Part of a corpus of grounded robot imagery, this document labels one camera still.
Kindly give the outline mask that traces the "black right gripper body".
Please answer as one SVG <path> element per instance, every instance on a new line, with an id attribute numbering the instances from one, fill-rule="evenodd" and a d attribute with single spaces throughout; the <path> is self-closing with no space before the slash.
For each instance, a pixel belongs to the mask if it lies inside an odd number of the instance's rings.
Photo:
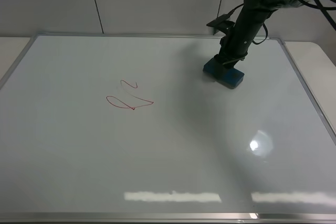
<path id="1" fill-rule="evenodd" d="M 264 11 L 241 11 L 229 35 L 214 57 L 225 69 L 247 56 L 249 46 L 265 22 Z"/>

